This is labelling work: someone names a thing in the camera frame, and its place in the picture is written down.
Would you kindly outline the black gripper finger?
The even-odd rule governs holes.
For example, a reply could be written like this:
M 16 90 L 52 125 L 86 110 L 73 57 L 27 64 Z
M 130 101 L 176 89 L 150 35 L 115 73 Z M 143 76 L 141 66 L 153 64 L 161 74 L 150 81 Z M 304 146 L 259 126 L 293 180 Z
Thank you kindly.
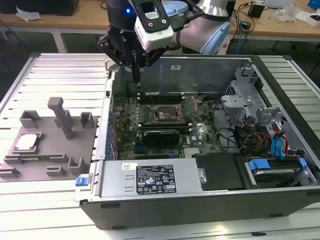
M 97 47 L 120 67 L 131 70 L 132 81 L 137 82 L 136 59 L 130 49 L 127 36 L 121 35 L 113 38 L 111 35 L 103 35 L 99 39 Z
M 164 47 L 151 50 L 149 52 L 142 48 L 136 51 L 136 82 L 141 80 L 141 70 L 145 67 L 153 65 L 164 53 L 166 49 Z

